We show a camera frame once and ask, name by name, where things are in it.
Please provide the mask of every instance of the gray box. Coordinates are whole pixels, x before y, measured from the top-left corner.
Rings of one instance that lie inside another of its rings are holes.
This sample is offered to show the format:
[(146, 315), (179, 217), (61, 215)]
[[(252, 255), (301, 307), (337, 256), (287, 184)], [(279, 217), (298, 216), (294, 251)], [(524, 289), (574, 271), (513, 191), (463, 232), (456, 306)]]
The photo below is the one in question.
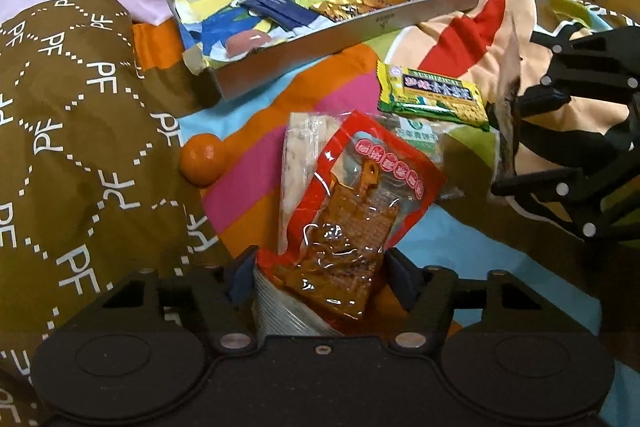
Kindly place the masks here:
[[(167, 1), (179, 22), (175, 0)], [(472, 9), (478, 1), (417, 0), (390, 6), (292, 38), (276, 46), (260, 48), (236, 62), (216, 69), (209, 68), (209, 72), (222, 97), (232, 100), (313, 60), (439, 15)]]

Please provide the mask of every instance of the blue snack packet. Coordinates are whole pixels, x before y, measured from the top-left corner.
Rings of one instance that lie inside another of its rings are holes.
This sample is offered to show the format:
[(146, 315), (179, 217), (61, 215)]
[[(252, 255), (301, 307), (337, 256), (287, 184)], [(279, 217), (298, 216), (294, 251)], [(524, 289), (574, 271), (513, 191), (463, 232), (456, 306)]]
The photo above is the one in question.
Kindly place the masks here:
[(240, 3), (253, 12), (273, 19), (285, 31), (309, 26), (318, 18), (318, 14), (293, 2), (292, 0), (244, 0)]

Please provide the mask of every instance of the pink chinese character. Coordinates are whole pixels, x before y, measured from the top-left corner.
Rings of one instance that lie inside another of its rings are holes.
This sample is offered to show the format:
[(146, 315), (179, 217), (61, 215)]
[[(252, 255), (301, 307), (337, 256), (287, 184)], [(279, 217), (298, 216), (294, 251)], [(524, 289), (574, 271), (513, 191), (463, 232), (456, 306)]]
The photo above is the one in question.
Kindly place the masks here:
[(423, 195), (424, 195), (424, 186), (422, 185), (422, 182), (418, 181), (418, 184), (415, 185), (415, 197), (421, 200)]
[(385, 149), (382, 147), (382, 145), (374, 145), (369, 152), (369, 158), (371, 158), (376, 163), (380, 163), (384, 155)]
[(393, 154), (392, 152), (388, 152), (385, 154), (385, 157), (382, 158), (382, 163), (380, 164), (380, 168), (382, 168), (385, 172), (391, 172), (396, 168), (396, 164), (398, 163), (398, 156)]
[(366, 156), (367, 154), (369, 154), (372, 147), (373, 147), (373, 144), (371, 140), (368, 140), (366, 138), (362, 138), (361, 140), (358, 140), (358, 143), (356, 143), (356, 151), (362, 154), (363, 156)]
[(411, 188), (415, 188), (415, 185), (418, 184), (418, 174), (416, 171), (409, 171), (406, 175), (406, 184)]
[(404, 162), (398, 162), (394, 169), (394, 176), (399, 180), (404, 180), (409, 173), (409, 165)]

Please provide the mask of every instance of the green and yellow cracker package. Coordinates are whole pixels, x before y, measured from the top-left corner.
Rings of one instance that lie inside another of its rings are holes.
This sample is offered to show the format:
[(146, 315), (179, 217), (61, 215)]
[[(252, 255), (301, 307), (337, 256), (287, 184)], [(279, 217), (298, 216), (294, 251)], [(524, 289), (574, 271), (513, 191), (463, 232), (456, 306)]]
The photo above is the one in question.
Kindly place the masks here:
[(489, 129), (482, 97), (475, 84), (382, 62), (378, 63), (377, 72), (380, 111)]

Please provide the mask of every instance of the tangerine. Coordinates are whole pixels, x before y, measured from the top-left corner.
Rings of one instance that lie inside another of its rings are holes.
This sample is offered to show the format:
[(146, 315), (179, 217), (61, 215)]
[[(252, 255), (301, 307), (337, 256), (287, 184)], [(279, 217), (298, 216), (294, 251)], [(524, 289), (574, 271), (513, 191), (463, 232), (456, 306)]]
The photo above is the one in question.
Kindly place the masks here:
[(180, 151), (180, 172), (197, 187), (208, 187), (226, 169), (225, 145), (215, 134), (192, 136)]

